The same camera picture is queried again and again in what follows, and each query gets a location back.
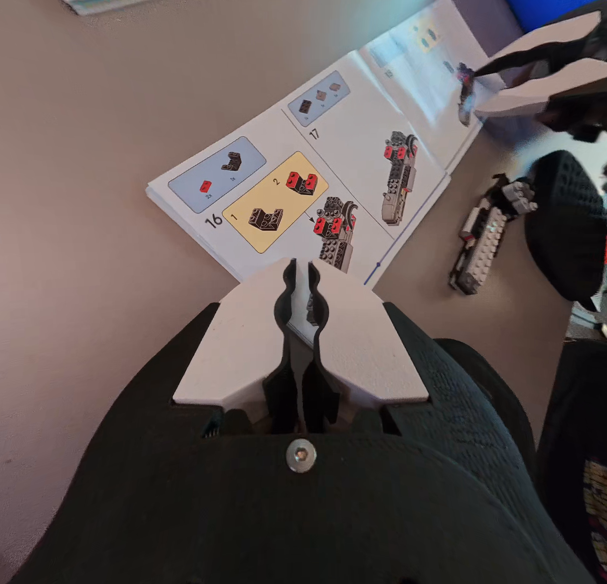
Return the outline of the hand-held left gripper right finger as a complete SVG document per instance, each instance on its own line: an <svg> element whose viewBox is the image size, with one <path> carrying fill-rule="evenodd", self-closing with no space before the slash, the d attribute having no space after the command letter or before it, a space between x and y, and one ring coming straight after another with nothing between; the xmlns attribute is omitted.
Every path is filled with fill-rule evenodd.
<svg viewBox="0 0 607 584"><path fill-rule="evenodd" d="M308 280L316 330L306 416L351 421L360 409L424 404L429 391L383 301L350 275L314 259Z"/></svg>

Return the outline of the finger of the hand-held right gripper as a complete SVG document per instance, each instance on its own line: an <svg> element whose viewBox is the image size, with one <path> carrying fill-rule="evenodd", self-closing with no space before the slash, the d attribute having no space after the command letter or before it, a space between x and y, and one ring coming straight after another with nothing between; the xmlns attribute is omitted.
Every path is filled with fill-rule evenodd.
<svg viewBox="0 0 607 584"><path fill-rule="evenodd" d="M474 77L546 62L554 73L582 58L603 60L603 14L593 11L539 27L493 55Z"/></svg>
<svg viewBox="0 0 607 584"><path fill-rule="evenodd" d="M543 112L552 97L597 94L606 89L606 62L582 58L549 76L504 89L477 105L479 118L532 116Z"/></svg>

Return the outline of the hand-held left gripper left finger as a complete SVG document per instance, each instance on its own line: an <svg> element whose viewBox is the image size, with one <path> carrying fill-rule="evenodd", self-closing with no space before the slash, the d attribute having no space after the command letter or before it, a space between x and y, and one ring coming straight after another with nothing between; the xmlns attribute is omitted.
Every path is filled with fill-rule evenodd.
<svg viewBox="0 0 607 584"><path fill-rule="evenodd" d="M287 329L296 272L296 259L279 259L219 302L174 403L240 409L262 421L297 395Z"/></svg>

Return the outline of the grey toy brick model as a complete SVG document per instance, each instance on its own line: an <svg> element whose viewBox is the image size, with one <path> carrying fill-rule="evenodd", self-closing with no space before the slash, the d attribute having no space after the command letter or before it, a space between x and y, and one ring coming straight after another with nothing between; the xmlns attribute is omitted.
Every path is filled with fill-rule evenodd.
<svg viewBox="0 0 607 584"><path fill-rule="evenodd" d="M463 244L450 272L449 285L464 295L477 294L486 281L507 224L538 208L530 178L510 180L501 173L493 180L459 232Z"/></svg>

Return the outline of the grey desk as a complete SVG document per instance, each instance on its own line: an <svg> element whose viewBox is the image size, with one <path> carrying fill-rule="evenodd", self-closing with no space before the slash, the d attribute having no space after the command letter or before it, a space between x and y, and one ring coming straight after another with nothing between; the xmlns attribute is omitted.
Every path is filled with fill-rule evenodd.
<svg viewBox="0 0 607 584"><path fill-rule="evenodd" d="M432 0L1 0L1 583L125 385L235 279L148 182ZM453 0L488 55L504 0Z"/></svg>

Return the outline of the black mesh cushion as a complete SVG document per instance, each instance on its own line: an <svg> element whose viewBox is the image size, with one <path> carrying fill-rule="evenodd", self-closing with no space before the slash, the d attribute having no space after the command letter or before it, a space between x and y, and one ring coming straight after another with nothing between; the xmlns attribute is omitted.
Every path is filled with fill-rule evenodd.
<svg viewBox="0 0 607 584"><path fill-rule="evenodd" d="M551 286L590 310L604 273L606 211L596 186L568 151L542 156L532 166L538 208L526 216L526 243Z"/></svg>

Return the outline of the navy printed clothing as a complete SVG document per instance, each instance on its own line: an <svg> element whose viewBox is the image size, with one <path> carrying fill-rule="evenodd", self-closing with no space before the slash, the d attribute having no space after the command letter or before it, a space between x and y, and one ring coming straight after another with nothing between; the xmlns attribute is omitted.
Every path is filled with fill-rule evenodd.
<svg viewBox="0 0 607 584"><path fill-rule="evenodd" d="M606 343L565 342L537 451L540 497L596 583L606 583Z"/></svg>

